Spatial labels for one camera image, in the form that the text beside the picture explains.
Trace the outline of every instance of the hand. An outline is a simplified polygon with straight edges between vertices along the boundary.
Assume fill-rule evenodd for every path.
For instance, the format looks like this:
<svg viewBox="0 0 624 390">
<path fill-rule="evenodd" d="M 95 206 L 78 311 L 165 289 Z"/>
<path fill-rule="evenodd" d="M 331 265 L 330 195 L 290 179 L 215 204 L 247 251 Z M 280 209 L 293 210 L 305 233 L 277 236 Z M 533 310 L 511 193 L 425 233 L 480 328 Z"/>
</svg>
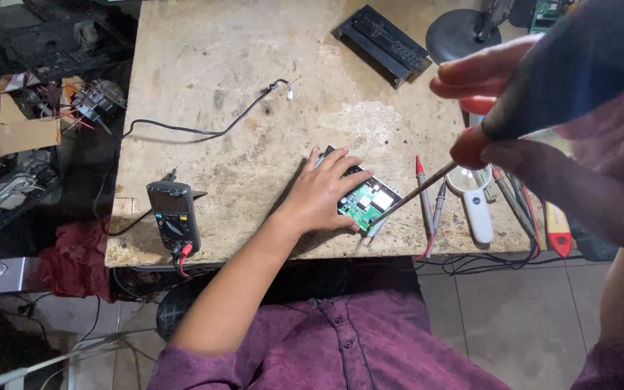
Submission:
<svg viewBox="0 0 624 390">
<path fill-rule="evenodd" d="M 300 235 L 313 230 L 338 228 L 350 228 L 358 232 L 358 223 L 347 215 L 339 215 L 337 204 L 345 194 L 371 178 L 374 172 L 368 169 L 342 178 L 351 166 L 363 162 L 358 157 L 345 157 L 347 154 L 348 147 L 337 149 L 315 168 L 319 149 L 312 148 L 302 173 L 275 214 L 299 229 Z"/>
<path fill-rule="evenodd" d="M 442 64 L 430 88 L 441 97 L 462 99 L 469 112 L 486 114 L 510 72 L 539 38 L 527 36 Z M 571 140 L 575 160 L 552 146 L 517 139 L 493 143 L 480 156 L 456 162 L 478 164 L 482 159 L 499 165 L 539 198 L 624 246 L 624 94 L 556 130 Z M 476 126 L 467 137 L 485 136 Z M 463 144 L 457 141 L 453 156 L 463 153 Z"/>
</svg>

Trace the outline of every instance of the cardboard box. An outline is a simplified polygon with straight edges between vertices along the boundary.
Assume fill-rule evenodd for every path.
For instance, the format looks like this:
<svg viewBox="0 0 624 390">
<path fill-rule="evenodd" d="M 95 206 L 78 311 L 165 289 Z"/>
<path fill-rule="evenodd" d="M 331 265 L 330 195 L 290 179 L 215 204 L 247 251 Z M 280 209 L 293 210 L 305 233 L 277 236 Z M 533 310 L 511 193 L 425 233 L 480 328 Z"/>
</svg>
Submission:
<svg viewBox="0 0 624 390">
<path fill-rule="evenodd" d="M 10 94 L 0 94 L 0 155 L 7 155 L 62 141 L 60 120 L 28 120 Z"/>
</svg>

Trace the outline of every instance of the workbench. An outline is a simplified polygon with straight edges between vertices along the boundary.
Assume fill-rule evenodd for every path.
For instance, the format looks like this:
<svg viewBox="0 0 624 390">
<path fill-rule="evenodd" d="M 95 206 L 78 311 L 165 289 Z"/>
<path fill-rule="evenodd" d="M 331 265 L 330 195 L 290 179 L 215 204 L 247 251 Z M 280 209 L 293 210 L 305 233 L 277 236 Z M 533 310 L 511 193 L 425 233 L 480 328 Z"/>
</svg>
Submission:
<svg viewBox="0 0 624 390">
<path fill-rule="evenodd" d="M 430 23 L 455 3 L 387 0 L 370 5 L 422 46 Z M 187 263 L 223 262 L 282 202 L 313 146 L 349 146 L 351 155 L 365 159 L 366 169 L 404 195 L 417 185 L 415 155 L 420 154 L 428 176 L 444 165 L 464 122 L 456 101 L 429 90 L 437 65 L 394 90 L 332 35 L 363 5 L 144 1 L 125 132 L 136 119 L 224 130 L 278 78 L 292 82 L 294 99 L 286 100 L 282 85 L 229 134 L 212 139 L 137 124 L 121 146 L 111 230 L 148 210 L 146 185 L 179 165 L 177 181 L 208 192 L 195 200 L 202 248 Z M 429 189 L 433 202 L 438 187 Z M 545 237 L 541 205 L 534 204 Z M 461 198 L 448 191 L 434 253 L 528 251 L 529 238 L 501 195 L 490 213 L 495 239 L 489 246 L 476 245 Z M 416 255 L 426 244 L 416 198 L 389 217 L 374 239 L 350 230 L 314 233 L 303 237 L 291 257 Z M 169 264 L 155 218 L 149 215 L 124 235 L 110 237 L 105 263 Z"/>
</svg>

